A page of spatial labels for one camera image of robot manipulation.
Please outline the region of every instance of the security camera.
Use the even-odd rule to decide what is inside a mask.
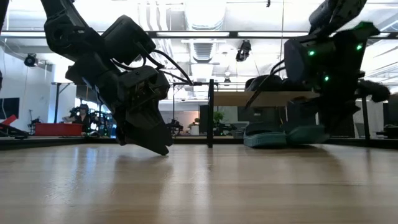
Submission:
[[[39,64],[36,54],[28,54],[25,58],[24,64],[28,67],[34,68]]]
[[[244,62],[248,57],[251,51],[250,40],[243,40],[242,45],[238,49],[238,53],[236,54],[237,62]]]

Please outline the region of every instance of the ceiling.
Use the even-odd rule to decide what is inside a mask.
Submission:
[[[238,31],[278,31],[307,32],[309,15],[323,2],[320,0],[76,0],[75,6],[86,22],[97,31],[106,30],[120,15],[133,18],[144,30],[196,30],[220,20],[213,30]],[[45,13],[39,0],[12,0],[9,6],[8,22],[3,30],[33,31],[43,30]],[[360,16],[349,22],[343,29],[355,26],[359,21],[371,21],[385,32],[396,32],[394,23],[398,21],[398,0],[368,0]],[[187,44],[186,39],[157,39],[158,48],[172,55],[193,80],[206,81],[214,78],[219,82],[230,73],[231,81],[244,83],[258,75],[267,74],[273,64],[283,58],[281,39],[251,39],[252,52],[245,62],[235,61],[241,39],[218,39],[211,45],[211,65],[194,64],[195,44]],[[38,58],[54,64],[72,64],[71,61],[52,53],[45,39],[8,39],[10,52],[19,55],[36,53]],[[371,42],[366,49],[363,67],[368,79],[378,82],[398,82],[398,40]],[[229,85],[222,88],[240,88],[242,85]],[[178,98],[206,98],[206,87],[185,87],[178,91]]]

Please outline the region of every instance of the metal pole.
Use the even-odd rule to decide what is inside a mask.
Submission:
[[[54,114],[54,124],[57,123],[57,116],[58,116],[58,100],[60,98],[60,86],[61,83],[57,83],[57,94],[55,97],[55,114]]]
[[[365,141],[366,144],[369,144],[371,135],[369,132],[368,105],[366,103],[366,97],[362,97],[362,112],[363,112],[363,124],[365,129]]]
[[[175,119],[175,118],[174,118],[174,113],[175,113],[175,105],[174,105],[174,104],[175,104],[175,98],[174,98],[174,95],[175,95],[175,92],[174,92],[174,91],[175,91],[175,88],[174,88],[174,87],[175,87],[175,85],[173,84],[173,119]]]
[[[213,148],[214,80],[210,80],[207,110],[207,147]]]

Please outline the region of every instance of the green led light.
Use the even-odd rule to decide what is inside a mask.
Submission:
[[[362,44],[358,44],[358,45],[356,46],[356,50],[361,50],[362,48],[363,48]]]

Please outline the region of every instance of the person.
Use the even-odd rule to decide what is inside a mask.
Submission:
[[[87,104],[81,104],[79,106],[79,115],[72,115],[62,118],[64,122],[72,122],[72,124],[82,124],[81,127],[81,134],[84,135],[91,131],[91,123],[93,122],[92,119],[98,121],[98,117],[95,116],[92,118],[88,114],[89,107]]]

